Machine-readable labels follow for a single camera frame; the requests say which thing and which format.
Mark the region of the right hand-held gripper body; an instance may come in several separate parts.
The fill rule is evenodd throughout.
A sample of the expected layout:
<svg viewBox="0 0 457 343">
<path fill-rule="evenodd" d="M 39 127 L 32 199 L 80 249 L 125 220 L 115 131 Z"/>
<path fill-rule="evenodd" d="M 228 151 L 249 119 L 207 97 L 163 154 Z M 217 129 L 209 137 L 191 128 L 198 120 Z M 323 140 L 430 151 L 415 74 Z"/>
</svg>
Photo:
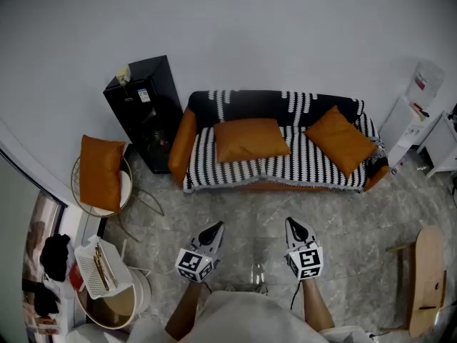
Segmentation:
<svg viewBox="0 0 457 343">
<path fill-rule="evenodd" d="M 323 269 L 323 248 L 317 243 L 288 249 L 285 258 L 297 280 L 318 277 Z"/>
</svg>

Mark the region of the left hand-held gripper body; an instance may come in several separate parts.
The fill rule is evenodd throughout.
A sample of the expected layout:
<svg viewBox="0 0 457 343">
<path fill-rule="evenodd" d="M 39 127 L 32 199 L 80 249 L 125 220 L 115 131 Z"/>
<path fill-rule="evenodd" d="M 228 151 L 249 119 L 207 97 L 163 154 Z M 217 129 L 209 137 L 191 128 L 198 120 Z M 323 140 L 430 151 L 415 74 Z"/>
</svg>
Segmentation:
<svg viewBox="0 0 457 343">
<path fill-rule="evenodd" d="M 217 267 L 218 259 L 205 254 L 181 248 L 176 259 L 175 269 L 179 276 L 202 283 Z"/>
</svg>

